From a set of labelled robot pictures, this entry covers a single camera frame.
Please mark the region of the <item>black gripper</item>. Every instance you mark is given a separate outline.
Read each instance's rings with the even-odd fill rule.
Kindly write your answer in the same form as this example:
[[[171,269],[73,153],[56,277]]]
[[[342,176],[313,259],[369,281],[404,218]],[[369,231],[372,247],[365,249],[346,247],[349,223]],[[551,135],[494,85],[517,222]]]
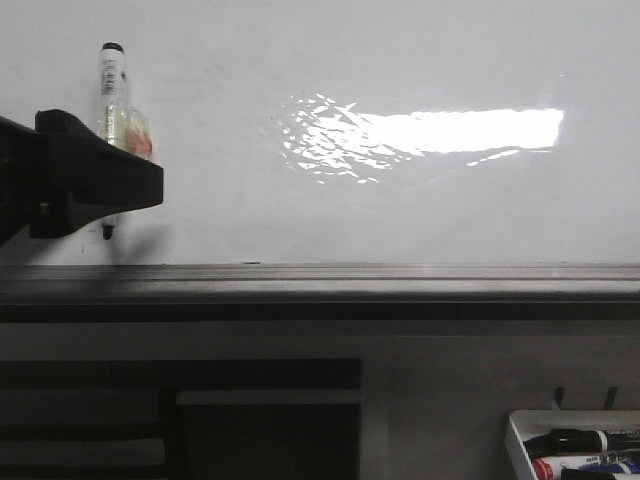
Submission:
[[[99,138],[63,110],[34,124],[1,118],[1,245],[29,227],[60,238],[104,217],[163,203],[164,171]]]

